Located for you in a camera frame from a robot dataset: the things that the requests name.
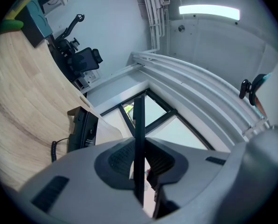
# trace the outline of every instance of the black device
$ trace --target black device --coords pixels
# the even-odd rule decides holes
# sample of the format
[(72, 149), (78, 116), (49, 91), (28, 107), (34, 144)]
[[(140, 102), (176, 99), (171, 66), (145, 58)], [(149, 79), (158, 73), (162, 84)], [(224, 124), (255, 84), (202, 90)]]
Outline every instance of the black device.
[(74, 116), (73, 133), (69, 135), (67, 152), (95, 145), (98, 118), (81, 106), (67, 112)]
[(254, 100), (255, 100), (255, 92), (261, 86), (264, 82), (264, 77), (266, 74), (259, 74), (256, 76), (256, 78), (253, 80), (253, 82), (249, 82), (249, 80), (244, 79), (241, 85), (241, 90), (240, 90), (240, 99), (245, 98), (246, 94), (249, 93), (249, 102), (251, 105), (255, 105)]

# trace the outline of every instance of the white ceiling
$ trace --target white ceiling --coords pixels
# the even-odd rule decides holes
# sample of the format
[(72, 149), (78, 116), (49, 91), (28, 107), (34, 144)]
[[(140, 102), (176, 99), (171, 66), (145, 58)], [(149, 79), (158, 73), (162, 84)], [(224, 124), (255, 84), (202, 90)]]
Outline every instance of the white ceiling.
[[(236, 21), (209, 15), (180, 15), (179, 6), (213, 4), (241, 11)], [(278, 62), (278, 24), (261, 0), (171, 0), (170, 55), (199, 65), (237, 89), (243, 79), (252, 81), (269, 73)], [(180, 33), (178, 26), (184, 25)], [(166, 55), (166, 37), (161, 40)]]

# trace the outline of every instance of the floor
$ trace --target floor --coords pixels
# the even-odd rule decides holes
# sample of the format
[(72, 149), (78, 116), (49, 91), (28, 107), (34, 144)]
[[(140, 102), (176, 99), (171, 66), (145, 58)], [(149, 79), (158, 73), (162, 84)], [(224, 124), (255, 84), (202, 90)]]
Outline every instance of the floor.
[(68, 0), (47, 15), (54, 36), (61, 34), (77, 14), (84, 14), (85, 19), (67, 40), (75, 37), (80, 42), (79, 50), (99, 50), (103, 59), (98, 69), (101, 76), (132, 64), (132, 51), (149, 49), (148, 21), (141, 16), (137, 0)]

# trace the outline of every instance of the black pole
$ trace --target black pole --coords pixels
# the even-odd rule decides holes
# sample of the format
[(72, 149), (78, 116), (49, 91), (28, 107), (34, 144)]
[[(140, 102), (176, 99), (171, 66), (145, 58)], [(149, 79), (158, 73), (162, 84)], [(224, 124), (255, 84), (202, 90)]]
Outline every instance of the black pole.
[(144, 203), (144, 175), (145, 175), (145, 97), (135, 98), (134, 116), (135, 120), (135, 162), (134, 181), (135, 196), (139, 202)]

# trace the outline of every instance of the ceiling light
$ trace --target ceiling light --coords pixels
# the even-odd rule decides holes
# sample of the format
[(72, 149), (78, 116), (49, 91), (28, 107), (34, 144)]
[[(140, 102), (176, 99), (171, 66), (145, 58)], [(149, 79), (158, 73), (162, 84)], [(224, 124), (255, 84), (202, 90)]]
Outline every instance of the ceiling light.
[(240, 20), (240, 10), (218, 5), (188, 5), (179, 7), (180, 14), (210, 14)]

